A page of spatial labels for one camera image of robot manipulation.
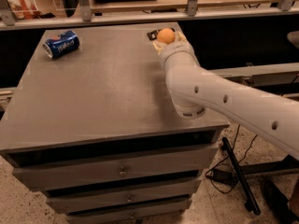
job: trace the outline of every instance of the can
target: can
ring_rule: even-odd
[[[48,39],[43,44],[43,49],[51,58],[58,58],[79,47],[80,43],[76,33],[69,30],[63,34]]]

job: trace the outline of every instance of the drawer knob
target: drawer knob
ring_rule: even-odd
[[[124,167],[121,168],[121,171],[119,172],[119,176],[127,176],[128,175],[128,172],[126,172],[124,170]]]
[[[134,200],[134,199],[132,198],[132,196],[131,196],[131,195],[128,195],[128,200],[127,200],[127,202],[128,202],[128,203],[131,203],[133,200]]]

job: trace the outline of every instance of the tile floor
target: tile floor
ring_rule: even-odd
[[[231,144],[234,142],[237,124],[231,122],[231,126],[222,131],[221,138],[226,136]],[[245,150],[250,144],[254,133],[241,127],[239,136],[235,143],[235,155],[242,158]],[[218,150],[211,165],[217,163],[225,157],[225,153]],[[285,157],[285,153],[271,144],[257,137],[251,150],[242,164],[253,164],[265,161],[280,161]],[[271,178],[277,186],[290,197],[292,187],[297,178],[296,170],[292,174],[269,173],[263,174]],[[225,224],[225,223],[276,223],[272,213],[266,206],[260,191],[262,175],[247,176],[253,195],[256,198],[262,213],[259,216],[248,212],[244,203],[246,196],[240,184],[228,194],[217,191],[209,179],[203,176],[203,181],[197,191],[192,196],[192,205],[184,213],[172,213],[156,217],[144,218],[144,224]],[[0,158],[0,223],[1,224],[66,224],[65,215],[56,214],[45,204],[46,198],[43,194],[29,191],[12,175],[12,167]],[[223,191],[229,189],[225,185],[216,183],[217,187]],[[133,224],[133,221],[123,221],[114,224]]]

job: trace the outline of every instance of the robotic arm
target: robotic arm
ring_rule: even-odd
[[[216,110],[299,160],[299,102],[207,71],[200,67],[187,40],[164,44],[159,53],[180,116],[196,119],[207,108]]]

